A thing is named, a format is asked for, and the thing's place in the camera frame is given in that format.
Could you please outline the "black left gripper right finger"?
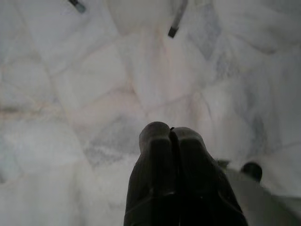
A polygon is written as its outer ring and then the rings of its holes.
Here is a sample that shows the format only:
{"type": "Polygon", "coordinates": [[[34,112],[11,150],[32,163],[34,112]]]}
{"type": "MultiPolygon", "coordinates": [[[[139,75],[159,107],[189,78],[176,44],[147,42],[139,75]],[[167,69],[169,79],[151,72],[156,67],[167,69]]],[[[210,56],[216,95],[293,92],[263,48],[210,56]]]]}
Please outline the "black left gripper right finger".
{"type": "Polygon", "coordinates": [[[246,226],[231,185],[194,130],[173,129],[179,169],[182,226],[246,226]]]}

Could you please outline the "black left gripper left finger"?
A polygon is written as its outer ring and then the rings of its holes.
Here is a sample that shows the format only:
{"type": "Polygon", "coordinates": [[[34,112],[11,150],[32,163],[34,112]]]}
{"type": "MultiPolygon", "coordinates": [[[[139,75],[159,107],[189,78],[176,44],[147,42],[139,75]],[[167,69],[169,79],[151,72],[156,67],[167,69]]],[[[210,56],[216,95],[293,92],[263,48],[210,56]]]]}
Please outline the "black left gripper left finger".
{"type": "Polygon", "coordinates": [[[126,226],[179,224],[176,166],[169,134],[169,126],[156,121],[139,135],[140,156],[127,190],[126,226]]]}

